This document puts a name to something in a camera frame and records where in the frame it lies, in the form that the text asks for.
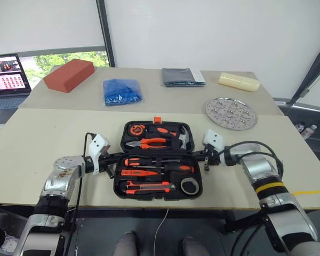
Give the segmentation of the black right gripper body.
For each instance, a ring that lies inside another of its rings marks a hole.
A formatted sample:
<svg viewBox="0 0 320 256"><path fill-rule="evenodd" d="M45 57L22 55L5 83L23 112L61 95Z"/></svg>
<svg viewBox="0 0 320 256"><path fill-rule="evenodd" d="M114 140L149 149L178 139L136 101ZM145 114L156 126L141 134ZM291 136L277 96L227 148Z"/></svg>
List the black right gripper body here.
<svg viewBox="0 0 320 256"><path fill-rule="evenodd" d="M218 166L221 163L219 152L211 144L206 144L203 150L204 170L209 171L210 166Z"/></svg>

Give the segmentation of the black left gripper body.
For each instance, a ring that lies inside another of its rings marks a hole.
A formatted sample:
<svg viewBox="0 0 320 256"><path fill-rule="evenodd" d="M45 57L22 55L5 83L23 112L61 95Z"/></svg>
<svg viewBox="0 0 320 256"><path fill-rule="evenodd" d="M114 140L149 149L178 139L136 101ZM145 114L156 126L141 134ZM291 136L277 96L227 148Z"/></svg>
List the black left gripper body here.
<svg viewBox="0 0 320 256"><path fill-rule="evenodd" d="M115 155L104 153L99 156L99 173L105 172L110 179L114 178L114 174L111 170L111 165L115 163Z"/></svg>

